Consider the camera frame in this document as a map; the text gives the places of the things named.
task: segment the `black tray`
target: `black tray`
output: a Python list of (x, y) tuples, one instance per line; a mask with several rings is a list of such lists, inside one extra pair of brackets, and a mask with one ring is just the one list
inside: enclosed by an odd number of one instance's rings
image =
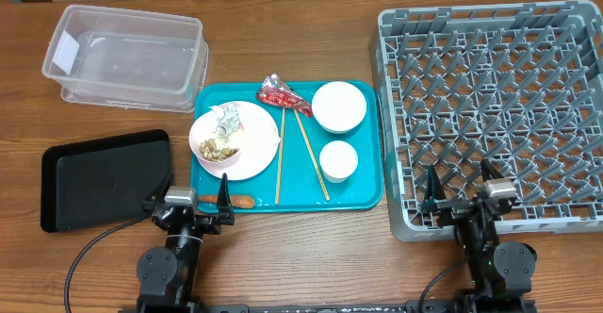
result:
[(159, 129), (49, 148), (40, 226), (52, 233), (136, 218), (171, 170), (170, 139)]

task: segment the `chopstick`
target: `chopstick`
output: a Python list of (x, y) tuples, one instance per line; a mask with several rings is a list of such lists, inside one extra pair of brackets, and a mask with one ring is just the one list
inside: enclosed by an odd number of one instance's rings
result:
[(305, 130), (303, 129), (302, 120), (300, 120), (300, 114), (298, 114), (298, 111), (296, 109), (293, 109), (293, 111), (295, 112), (295, 117), (298, 119), (298, 124), (300, 125), (301, 135), (303, 136), (303, 140), (305, 141), (305, 146), (308, 148), (308, 153), (310, 153), (310, 158), (312, 158), (312, 163), (314, 164), (314, 170), (317, 172), (318, 182), (320, 182), (320, 186), (322, 187), (322, 192), (324, 192), (324, 197), (327, 199), (327, 201), (329, 201), (329, 200), (331, 200), (331, 198), (329, 197), (329, 192), (327, 191), (327, 187), (324, 185), (324, 180), (322, 179), (322, 173), (320, 172), (320, 168), (318, 167), (317, 160), (314, 158), (314, 153), (312, 153), (312, 147), (310, 147), (310, 141), (308, 141), (308, 137), (305, 135)]
[(274, 204), (279, 204), (279, 196), (281, 195), (281, 166), (283, 165), (283, 139), (285, 138), (285, 111), (283, 108), (283, 120), (281, 121), (281, 142), (279, 143), (279, 166), (276, 172), (276, 195), (274, 196)]

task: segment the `white label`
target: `white label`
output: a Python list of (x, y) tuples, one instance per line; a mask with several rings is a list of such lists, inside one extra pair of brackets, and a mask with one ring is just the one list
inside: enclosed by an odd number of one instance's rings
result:
[(65, 30), (60, 35), (58, 41), (57, 50), (53, 56), (53, 62), (62, 69), (66, 74), (72, 72), (73, 62), (79, 49), (79, 43), (69, 35)]

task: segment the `white cup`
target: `white cup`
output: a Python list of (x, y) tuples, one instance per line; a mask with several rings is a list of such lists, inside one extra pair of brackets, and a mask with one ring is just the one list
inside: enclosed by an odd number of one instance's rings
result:
[(358, 167), (354, 147), (342, 140), (327, 143), (320, 151), (320, 168), (329, 182), (344, 182)]

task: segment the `clear plastic container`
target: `clear plastic container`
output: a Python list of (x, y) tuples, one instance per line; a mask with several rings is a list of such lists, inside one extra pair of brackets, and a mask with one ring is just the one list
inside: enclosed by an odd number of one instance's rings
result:
[(68, 6), (41, 70), (67, 102), (192, 112), (207, 68), (202, 31), (191, 17)]

